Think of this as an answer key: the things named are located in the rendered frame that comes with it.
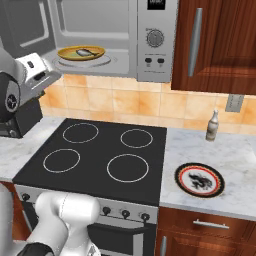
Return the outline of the grey fish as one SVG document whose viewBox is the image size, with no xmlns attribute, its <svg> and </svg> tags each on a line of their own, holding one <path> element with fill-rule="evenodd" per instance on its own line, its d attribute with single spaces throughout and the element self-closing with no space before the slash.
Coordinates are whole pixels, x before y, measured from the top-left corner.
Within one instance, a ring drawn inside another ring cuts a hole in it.
<svg viewBox="0 0 256 256">
<path fill-rule="evenodd" d="M 97 56 L 97 53 L 93 53 L 91 52 L 90 50 L 87 50 L 85 48 L 83 49 L 78 49 L 76 51 L 76 53 L 79 55 L 79 56 L 82 56 L 82 57 L 86 57 L 86 56 Z"/>
</svg>

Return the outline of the dark grey microwave door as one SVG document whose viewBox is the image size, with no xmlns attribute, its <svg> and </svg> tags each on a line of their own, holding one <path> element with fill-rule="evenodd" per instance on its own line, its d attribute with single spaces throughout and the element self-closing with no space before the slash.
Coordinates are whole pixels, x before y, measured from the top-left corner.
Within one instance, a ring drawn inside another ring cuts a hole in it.
<svg viewBox="0 0 256 256">
<path fill-rule="evenodd" d="M 0 0 L 0 38 L 14 58 L 55 48 L 47 0 Z"/>
</svg>

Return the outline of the yellow plate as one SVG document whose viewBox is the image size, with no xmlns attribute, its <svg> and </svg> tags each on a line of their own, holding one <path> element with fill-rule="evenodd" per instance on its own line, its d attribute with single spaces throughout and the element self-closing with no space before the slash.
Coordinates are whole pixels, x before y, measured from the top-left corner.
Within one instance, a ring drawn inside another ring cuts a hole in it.
<svg viewBox="0 0 256 256">
<path fill-rule="evenodd" d="M 78 49 L 87 49 L 90 50 L 93 53 L 97 53 L 97 56 L 86 56 L 82 57 L 79 56 L 76 51 Z M 100 46 L 92 46 L 92 45 L 78 45 L 78 46 L 69 46 L 62 48 L 58 51 L 58 56 L 65 60 L 71 60 L 71 61 L 83 61 L 83 60 L 92 60 L 99 58 L 105 54 L 105 49 Z"/>
</svg>

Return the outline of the silver microwave oven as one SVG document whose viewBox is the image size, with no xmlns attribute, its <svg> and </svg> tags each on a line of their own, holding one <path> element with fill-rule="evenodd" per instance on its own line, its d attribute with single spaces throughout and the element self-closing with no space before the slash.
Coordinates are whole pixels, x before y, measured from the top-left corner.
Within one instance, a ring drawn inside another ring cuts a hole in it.
<svg viewBox="0 0 256 256">
<path fill-rule="evenodd" d="M 94 68 L 56 66 L 67 74 L 171 79 L 179 0 L 47 0 L 58 50 L 95 45 L 111 58 Z"/>
</svg>

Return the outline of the brown wooden base cupboard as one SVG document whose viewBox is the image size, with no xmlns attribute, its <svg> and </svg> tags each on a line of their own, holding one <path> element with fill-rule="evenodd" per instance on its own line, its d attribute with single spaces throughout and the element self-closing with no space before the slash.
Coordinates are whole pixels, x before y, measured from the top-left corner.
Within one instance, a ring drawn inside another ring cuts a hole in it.
<svg viewBox="0 0 256 256">
<path fill-rule="evenodd" d="M 12 237 L 14 240 L 26 240 L 31 231 L 29 230 L 27 223 L 23 215 L 23 206 L 19 200 L 18 194 L 13 183 L 1 181 L 13 198 L 13 224 L 12 224 Z"/>
</svg>

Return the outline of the brown wooden drawer front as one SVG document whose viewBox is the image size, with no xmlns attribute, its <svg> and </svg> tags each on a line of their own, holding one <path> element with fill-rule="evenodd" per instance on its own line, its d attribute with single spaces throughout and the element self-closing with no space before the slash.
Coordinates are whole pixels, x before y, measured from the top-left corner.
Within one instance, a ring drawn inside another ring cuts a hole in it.
<svg viewBox="0 0 256 256">
<path fill-rule="evenodd" d="M 229 230 L 203 227 L 193 224 L 193 220 L 225 224 Z M 215 236 L 232 239 L 235 242 L 247 242 L 253 234 L 256 223 L 254 221 L 218 216 L 166 207 L 159 208 L 158 228 L 193 235 Z"/>
</svg>

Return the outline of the grey wall socket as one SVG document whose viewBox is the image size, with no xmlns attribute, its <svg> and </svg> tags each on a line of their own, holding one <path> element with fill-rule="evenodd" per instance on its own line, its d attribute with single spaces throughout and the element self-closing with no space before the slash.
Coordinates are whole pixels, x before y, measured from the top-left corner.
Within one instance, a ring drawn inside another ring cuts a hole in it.
<svg viewBox="0 0 256 256">
<path fill-rule="evenodd" d="M 243 104 L 244 96 L 239 94 L 230 94 L 226 104 L 226 112 L 239 113 Z"/>
</svg>

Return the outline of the black red patterned plate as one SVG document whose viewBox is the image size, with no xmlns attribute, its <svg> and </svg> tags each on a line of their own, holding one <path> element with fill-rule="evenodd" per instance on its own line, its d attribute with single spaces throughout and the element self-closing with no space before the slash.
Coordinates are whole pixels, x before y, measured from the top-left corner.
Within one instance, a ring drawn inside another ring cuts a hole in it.
<svg viewBox="0 0 256 256">
<path fill-rule="evenodd" d="M 209 165 L 202 163 L 185 163 L 174 173 L 178 187 L 187 194 L 199 198 L 214 198 L 225 188 L 222 175 Z"/>
</svg>

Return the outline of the black small appliance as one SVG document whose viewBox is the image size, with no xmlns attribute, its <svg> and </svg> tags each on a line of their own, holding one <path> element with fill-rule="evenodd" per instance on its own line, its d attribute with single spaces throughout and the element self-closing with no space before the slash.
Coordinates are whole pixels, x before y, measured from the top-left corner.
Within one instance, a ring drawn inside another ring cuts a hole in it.
<svg viewBox="0 0 256 256">
<path fill-rule="evenodd" d="M 21 106 L 8 122 L 0 122 L 0 137 L 22 138 L 42 118 L 39 100 L 34 98 Z"/>
</svg>

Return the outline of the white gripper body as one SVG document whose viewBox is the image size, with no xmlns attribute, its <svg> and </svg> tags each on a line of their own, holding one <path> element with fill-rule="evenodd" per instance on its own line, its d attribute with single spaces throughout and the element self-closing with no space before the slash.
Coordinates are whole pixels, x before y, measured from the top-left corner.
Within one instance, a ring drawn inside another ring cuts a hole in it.
<svg viewBox="0 0 256 256">
<path fill-rule="evenodd" d="M 45 64 L 28 67 L 25 81 L 20 85 L 20 104 L 38 96 L 45 88 L 57 81 L 61 73 Z"/>
</svg>

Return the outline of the brown wooden base cupboard door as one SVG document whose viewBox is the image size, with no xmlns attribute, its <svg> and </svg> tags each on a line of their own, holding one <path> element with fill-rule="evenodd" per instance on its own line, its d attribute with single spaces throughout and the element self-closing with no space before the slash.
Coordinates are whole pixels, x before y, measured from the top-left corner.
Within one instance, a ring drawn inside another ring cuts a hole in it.
<svg viewBox="0 0 256 256">
<path fill-rule="evenodd" d="M 167 237 L 165 256 L 256 256 L 256 247 L 211 236 L 158 230 L 155 256 L 160 256 L 162 237 Z"/>
</svg>

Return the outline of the pale brown bottle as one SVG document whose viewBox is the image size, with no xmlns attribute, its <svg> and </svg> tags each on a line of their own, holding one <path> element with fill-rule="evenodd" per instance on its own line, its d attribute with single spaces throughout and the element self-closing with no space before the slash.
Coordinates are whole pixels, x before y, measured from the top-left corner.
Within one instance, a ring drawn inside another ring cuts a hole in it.
<svg viewBox="0 0 256 256">
<path fill-rule="evenodd" d="M 207 131 L 206 131 L 206 140 L 214 141 L 217 130 L 218 130 L 219 122 L 218 122 L 218 111 L 213 111 L 213 116 L 208 122 Z"/>
</svg>

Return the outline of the glass microwave turntable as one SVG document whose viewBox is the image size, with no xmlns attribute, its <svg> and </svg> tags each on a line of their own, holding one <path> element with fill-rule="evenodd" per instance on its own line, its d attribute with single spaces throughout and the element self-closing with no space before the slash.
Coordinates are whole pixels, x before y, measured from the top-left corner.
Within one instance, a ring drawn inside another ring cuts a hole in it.
<svg viewBox="0 0 256 256">
<path fill-rule="evenodd" d="M 70 68 L 94 68 L 107 65 L 111 62 L 111 58 L 108 55 L 103 55 L 99 58 L 92 60 L 83 60 L 83 61 L 71 61 L 65 60 L 60 57 L 55 58 L 53 63 L 55 66 L 63 66 Z"/>
</svg>

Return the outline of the black hob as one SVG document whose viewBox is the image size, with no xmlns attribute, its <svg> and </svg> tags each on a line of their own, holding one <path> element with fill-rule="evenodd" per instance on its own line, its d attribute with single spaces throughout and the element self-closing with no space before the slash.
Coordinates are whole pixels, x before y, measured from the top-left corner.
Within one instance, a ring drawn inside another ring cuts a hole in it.
<svg viewBox="0 0 256 256">
<path fill-rule="evenodd" d="M 161 187 L 167 130 L 65 119 L 13 183 L 148 182 Z"/>
</svg>

